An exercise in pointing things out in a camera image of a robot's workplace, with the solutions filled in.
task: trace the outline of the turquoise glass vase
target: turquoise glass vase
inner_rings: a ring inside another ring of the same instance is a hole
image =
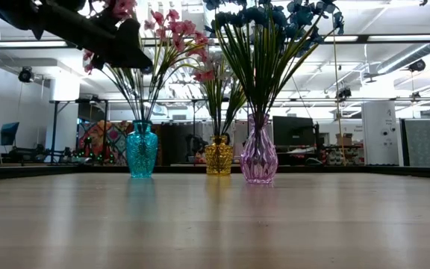
[[[135,120],[134,131],[127,135],[127,163],[132,178],[150,178],[157,158],[158,138],[150,132],[152,122]]]

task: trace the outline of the cardboard box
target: cardboard box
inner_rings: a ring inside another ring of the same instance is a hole
[[[341,134],[336,134],[336,144],[338,146],[341,146]],[[350,133],[343,134],[343,145],[352,146],[352,134]]]

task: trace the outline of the yellow glass vase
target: yellow glass vase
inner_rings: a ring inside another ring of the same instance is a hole
[[[207,174],[226,176],[231,171],[233,147],[225,145],[227,137],[213,136],[212,144],[205,146],[205,159],[207,160]]]

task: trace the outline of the pink glass vase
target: pink glass vase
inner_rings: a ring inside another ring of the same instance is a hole
[[[250,135],[241,154],[240,166],[245,180],[251,184],[269,184],[278,168],[275,146],[265,127],[269,115],[265,115],[263,127],[255,130],[253,115],[249,115]]]

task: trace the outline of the desk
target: desk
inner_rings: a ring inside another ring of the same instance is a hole
[[[0,268],[430,268],[430,179],[0,180]]]

